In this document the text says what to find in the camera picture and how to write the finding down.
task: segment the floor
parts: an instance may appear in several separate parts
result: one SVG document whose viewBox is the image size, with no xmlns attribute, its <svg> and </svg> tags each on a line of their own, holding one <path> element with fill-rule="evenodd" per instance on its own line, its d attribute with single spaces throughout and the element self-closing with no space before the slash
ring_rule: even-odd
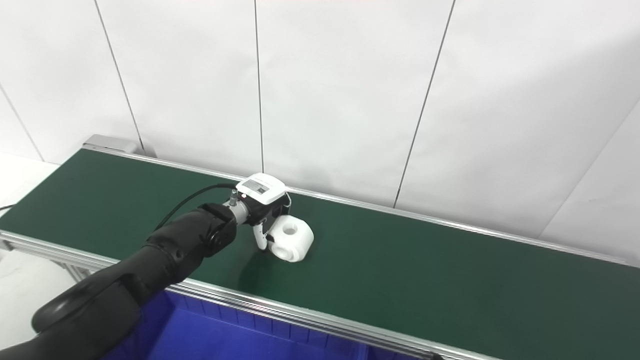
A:
<svg viewBox="0 0 640 360">
<path fill-rule="evenodd" d="M 0 208 L 15 204 L 57 165 L 0 153 Z M 1 210 L 0 217 L 9 210 Z M 31 339 L 33 313 L 75 282 L 51 261 L 0 249 L 0 348 Z"/>
</svg>

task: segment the white plastic part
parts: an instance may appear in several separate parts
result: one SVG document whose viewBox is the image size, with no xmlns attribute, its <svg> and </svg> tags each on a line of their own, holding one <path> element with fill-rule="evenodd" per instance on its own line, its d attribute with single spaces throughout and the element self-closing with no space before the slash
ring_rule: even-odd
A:
<svg viewBox="0 0 640 360">
<path fill-rule="evenodd" d="M 259 223 L 253 227 L 253 236 L 255 237 L 255 242 L 258 243 L 258 249 L 264 250 L 267 248 L 267 234 L 262 232 L 262 224 Z"/>
<path fill-rule="evenodd" d="M 303 260 L 314 242 L 314 232 L 309 225 L 291 215 L 278 217 L 268 234 L 273 237 L 273 243 L 269 243 L 269 250 L 280 259 L 291 263 Z"/>
<path fill-rule="evenodd" d="M 283 182 L 262 172 L 242 180 L 236 188 L 263 205 L 271 204 L 287 192 Z"/>
</svg>

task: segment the black cable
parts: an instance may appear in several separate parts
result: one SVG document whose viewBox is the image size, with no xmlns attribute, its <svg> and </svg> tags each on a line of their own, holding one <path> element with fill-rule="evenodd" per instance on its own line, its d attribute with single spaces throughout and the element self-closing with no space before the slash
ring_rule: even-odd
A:
<svg viewBox="0 0 640 360">
<path fill-rule="evenodd" d="M 173 216 L 173 214 L 175 214 L 176 211 L 178 211 L 181 207 L 183 207 L 183 205 L 185 205 L 187 202 L 189 202 L 189 200 L 193 199 L 194 197 L 200 195 L 201 193 L 204 193 L 208 190 L 211 189 L 215 189 L 215 188 L 226 188 L 226 189 L 235 189 L 236 188 L 236 184 L 215 184 L 215 185 L 210 185 L 207 186 L 206 188 L 202 188 L 200 190 L 198 190 L 195 193 L 192 193 L 191 195 L 187 196 L 184 200 L 180 201 L 180 204 L 177 204 L 175 206 L 175 208 L 173 208 L 173 210 L 171 210 L 169 212 L 169 214 L 167 214 L 164 219 L 162 219 L 162 221 L 160 221 L 160 224 L 158 224 L 158 226 L 156 226 L 155 230 L 160 229 L 162 226 L 164 226 L 166 224 L 167 221 L 169 221 L 169 219 Z"/>
</svg>

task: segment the panel seam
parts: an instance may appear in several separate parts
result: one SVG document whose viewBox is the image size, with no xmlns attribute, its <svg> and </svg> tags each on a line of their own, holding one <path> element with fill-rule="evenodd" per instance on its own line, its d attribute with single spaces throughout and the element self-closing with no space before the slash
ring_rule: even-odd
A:
<svg viewBox="0 0 640 360">
<path fill-rule="evenodd" d="M 138 135 L 138 141 L 140 142 L 140 147 L 145 155 L 147 155 L 147 151 L 145 150 L 145 144 L 142 142 L 142 136 L 140 135 L 140 129 L 138 128 L 138 123 L 136 122 L 136 117 L 133 115 L 133 109 L 131 108 L 131 102 L 129 101 L 129 95 L 127 95 L 127 89 L 124 87 L 124 81 L 122 81 L 122 75 L 120 73 L 120 67 L 118 66 L 118 62 L 116 61 L 116 56 L 113 52 L 113 48 L 111 46 L 111 40 L 109 39 L 109 34 L 107 33 L 107 27 L 104 25 L 104 20 L 102 19 L 102 13 L 100 12 L 100 7 L 98 6 L 98 1 L 93 0 L 95 4 L 95 9 L 98 11 L 98 18 L 100 18 L 100 24 L 102 25 L 102 30 L 104 32 L 104 37 L 107 39 L 107 45 L 109 46 L 109 52 L 111 53 L 111 58 L 113 59 L 113 65 L 116 67 L 116 73 L 118 74 L 118 80 L 120 80 L 120 86 L 122 87 L 122 92 L 124 93 L 124 98 L 127 101 L 127 107 L 129 109 L 129 114 L 131 114 L 131 120 L 133 121 L 133 126 L 136 129 L 136 134 Z"/>
<path fill-rule="evenodd" d="M 253 19 L 255 20 L 255 62 L 258 72 L 258 114 L 260 119 L 260 161 L 264 172 L 264 135 L 262 133 L 262 92 L 260 89 L 260 46 L 258 45 L 258 6 L 253 0 Z"/>
<path fill-rule="evenodd" d="M 26 125 L 24 125 L 24 122 L 22 121 L 22 118 L 18 114 L 18 111 L 15 109 L 15 106 L 11 102 L 11 99 L 9 99 L 9 95 L 4 90 L 4 87 L 2 86 L 2 84 L 0 84 L 0 91 L 2 91 L 2 94 L 3 94 L 4 98 L 6 99 L 6 102 L 9 103 L 9 107 L 11 108 L 11 111 L 13 111 L 13 114 L 15 115 L 16 119 L 18 119 L 18 122 L 20 122 L 20 126 L 22 126 L 22 130 L 24 130 L 24 133 L 27 134 L 27 137 L 29 138 L 29 141 L 33 145 L 33 148 L 36 150 L 36 153 L 38 154 L 38 157 L 40 157 L 40 160 L 45 161 L 44 157 L 42 156 L 42 153 L 40 152 L 40 149 L 38 149 L 38 146 L 36 145 L 36 142 L 33 140 L 33 137 L 31 137 L 31 134 L 29 133 L 29 130 L 27 130 Z"/>
<path fill-rule="evenodd" d="M 447 30 L 449 29 L 449 23 L 451 21 L 451 15 L 453 14 L 453 8 L 456 5 L 456 0 L 451 2 L 451 9 L 449 10 L 449 17 L 447 18 L 447 24 L 444 27 L 444 32 L 442 33 L 442 40 L 440 41 L 440 47 L 438 48 L 438 54 L 436 55 L 436 61 L 433 64 L 433 70 L 431 71 L 431 78 L 429 79 L 429 85 L 427 86 L 427 92 L 424 94 L 424 100 L 422 102 L 422 108 L 420 109 L 420 115 L 418 116 L 418 123 L 415 126 L 415 131 L 413 132 L 413 138 L 411 140 L 411 146 L 409 146 L 409 153 L 406 156 L 406 162 L 404 163 L 404 169 L 402 171 L 402 177 L 400 177 L 400 184 L 398 185 L 398 191 L 396 193 L 396 199 L 394 200 L 393 208 L 396 208 L 398 198 L 400 197 L 400 190 L 402 189 L 402 184 L 404 182 L 404 175 L 406 174 L 406 168 L 409 166 L 409 159 L 411 158 L 411 153 L 413 151 L 413 145 L 415 144 L 415 138 L 418 135 L 418 130 L 420 129 L 420 122 L 422 121 L 422 114 L 424 113 L 424 107 L 427 103 L 427 97 L 429 97 L 429 91 L 431 90 L 431 84 L 433 84 L 433 78 L 436 74 L 436 68 L 438 67 L 438 60 L 440 59 L 440 53 L 442 52 L 442 46 L 444 45 L 444 39 L 447 36 Z"/>
<path fill-rule="evenodd" d="M 604 146 L 602 147 L 602 149 L 600 149 L 600 152 L 593 158 L 593 161 L 591 162 L 591 164 L 589 165 L 589 167 L 587 167 L 587 169 L 585 170 L 585 172 L 582 174 L 582 176 L 580 177 L 580 179 L 578 179 L 578 181 L 576 181 L 575 186 L 573 187 L 573 189 L 568 193 L 568 195 L 564 198 L 564 200 L 562 201 L 562 203 L 560 204 L 560 206 L 558 206 L 558 208 L 556 209 L 556 212 L 551 216 L 551 218 L 549 219 L 549 221 L 547 222 L 547 224 L 544 226 L 544 228 L 542 229 L 542 231 L 540 231 L 540 233 L 536 236 L 536 239 L 539 239 L 540 236 L 542 236 L 542 234 L 545 233 L 545 231 L 547 230 L 547 228 L 549 227 L 549 225 L 551 224 L 551 222 L 553 222 L 553 220 L 556 218 L 556 216 L 558 215 L 558 213 L 560 212 L 560 210 L 562 209 L 562 207 L 566 204 L 566 202 L 569 200 L 569 198 L 571 197 L 571 195 L 573 195 L 573 193 L 575 192 L 575 190 L 578 188 L 578 185 L 580 185 L 580 183 L 582 182 L 582 180 L 584 180 L 584 178 L 587 176 L 587 174 L 589 173 L 589 170 L 591 170 L 591 168 L 593 167 L 593 165 L 596 163 L 596 161 L 598 161 L 598 159 L 600 158 L 600 156 L 602 155 L 602 153 L 605 151 L 605 149 L 607 148 L 607 146 L 609 146 L 609 143 L 611 143 L 611 140 L 614 138 L 614 136 L 616 136 L 616 134 L 618 134 L 618 131 L 620 131 L 620 128 L 622 127 L 622 125 L 627 122 L 627 120 L 629 119 L 629 115 L 631 115 L 631 113 L 633 112 L 633 110 L 638 107 L 638 105 L 640 105 L 640 99 L 638 99 L 636 101 L 636 104 L 633 105 L 631 107 L 631 110 L 629 110 L 629 112 L 627 113 L 627 116 L 625 116 L 622 121 L 620 122 L 620 124 L 618 124 L 618 126 L 616 127 L 616 130 L 613 131 L 613 133 L 611 133 L 611 136 L 609 137 L 609 139 L 607 139 L 607 142 L 605 142 Z"/>
</svg>

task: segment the small display screen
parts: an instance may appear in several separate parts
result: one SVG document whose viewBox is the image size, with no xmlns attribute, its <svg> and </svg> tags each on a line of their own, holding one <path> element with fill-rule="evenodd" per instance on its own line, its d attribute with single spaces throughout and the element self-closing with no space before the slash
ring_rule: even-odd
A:
<svg viewBox="0 0 640 360">
<path fill-rule="evenodd" d="M 251 190 L 253 190 L 255 192 L 261 193 L 261 194 L 266 193 L 267 191 L 269 191 L 269 188 L 267 186 L 265 186 L 263 184 L 260 184 L 257 181 L 253 181 L 253 180 L 245 181 L 244 185 L 247 188 L 249 188 L 249 189 L 251 189 Z"/>
</svg>

